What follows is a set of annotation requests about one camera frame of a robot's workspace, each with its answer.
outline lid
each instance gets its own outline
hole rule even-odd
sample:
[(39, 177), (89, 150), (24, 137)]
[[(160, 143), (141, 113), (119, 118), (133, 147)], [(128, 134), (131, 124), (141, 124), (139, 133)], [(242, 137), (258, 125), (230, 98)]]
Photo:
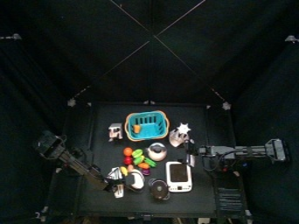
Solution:
[(168, 195), (168, 185), (160, 179), (156, 179), (151, 184), (151, 194), (159, 200), (164, 199)]

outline black table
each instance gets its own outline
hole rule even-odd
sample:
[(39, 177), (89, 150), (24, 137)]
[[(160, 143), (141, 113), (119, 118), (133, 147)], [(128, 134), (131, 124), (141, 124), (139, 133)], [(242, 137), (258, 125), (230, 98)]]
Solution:
[[(188, 123), (190, 137), (200, 145), (235, 145), (231, 127), (230, 112), (222, 106), (202, 105), (137, 105), (109, 104), (92, 102), (77, 104), (69, 108), (64, 133), (68, 137), (67, 147), (79, 147), (84, 150), (85, 162), (100, 167), (101, 174), (107, 175), (113, 167), (123, 164), (123, 149), (144, 149), (151, 143), (163, 143), (167, 147), (167, 157), (151, 169), (148, 179), (165, 180), (165, 162), (186, 159), (183, 148), (174, 148), (168, 136), (163, 139), (132, 142), (127, 138), (108, 141), (108, 127), (111, 123), (125, 122), (127, 115), (161, 110), (169, 120), (169, 131)], [(112, 192), (99, 191), (95, 186), (73, 173), (61, 171), (53, 173), (49, 193), (49, 208), (52, 215), (64, 216), (139, 216), (139, 217), (218, 217), (220, 214), (218, 190), (211, 175), (202, 169), (200, 157), (196, 157), (196, 166), (191, 169), (192, 190), (171, 193), (168, 200), (156, 200), (149, 194), (148, 185), (144, 192), (125, 190), (123, 198), (116, 199)]]

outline toy kettle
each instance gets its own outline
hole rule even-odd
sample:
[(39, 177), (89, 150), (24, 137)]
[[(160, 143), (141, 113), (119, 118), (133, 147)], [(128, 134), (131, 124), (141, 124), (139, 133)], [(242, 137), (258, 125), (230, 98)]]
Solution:
[(161, 161), (167, 155), (167, 149), (161, 143), (152, 143), (147, 148), (148, 157), (153, 161)]

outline toy food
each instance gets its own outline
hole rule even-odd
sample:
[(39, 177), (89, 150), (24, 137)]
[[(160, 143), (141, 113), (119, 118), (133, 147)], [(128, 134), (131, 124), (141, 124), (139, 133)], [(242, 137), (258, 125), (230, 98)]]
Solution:
[(127, 157), (131, 157), (131, 156), (132, 156), (132, 152), (133, 152), (133, 150), (132, 150), (129, 147), (125, 147), (125, 148), (124, 148), (124, 155), (125, 155)]
[(135, 169), (135, 167), (133, 167), (132, 165), (129, 165), (129, 166), (127, 167), (127, 171), (128, 171), (128, 172), (131, 172), (133, 169)]
[(151, 171), (149, 171), (149, 169), (141, 169), (141, 173), (143, 173), (145, 176), (151, 175)]
[(145, 159), (145, 156), (137, 157), (133, 161), (135, 165), (139, 165), (140, 163), (143, 163), (144, 159)]
[(137, 134), (140, 132), (141, 126), (139, 124), (133, 125), (133, 131)]
[(124, 166), (120, 166), (120, 171), (127, 176), (127, 168)]
[(143, 150), (137, 149), (137, 150), (133, 151), (132, 157), (139, 158), (143, 155), (143, 153), (144, 153)]
[(144, 159), (144, 162), (145, 162), (147, 164), (149, 164), (151, 167), (156, 167), (156, 163), (155, 163), (155, 161), (153, 161), (152, 159), (149, 159), (148, 157)]
[(137, 166), (143, 169), (149, 169), (149, 164), (147, 163), (140, 163)]
[(133, 159), (131, 157), (124, 157), (124, 164), (131, 165), (133, 162)]

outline orange toy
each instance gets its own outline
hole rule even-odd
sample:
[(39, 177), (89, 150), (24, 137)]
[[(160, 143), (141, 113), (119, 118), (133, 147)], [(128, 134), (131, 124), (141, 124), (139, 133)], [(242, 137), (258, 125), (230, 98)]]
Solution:
[(147, 164), (147, 163), (141, 163), (137, 166), (143, 169), (149, 169), (149, 164)]
[(127, 157), (131, 157), (132, 152), (133, 152), (133, 150), (132, 150), (129, 147), (125, 147), (125, 148), (124, 148), (124, 155), (125, 155)]

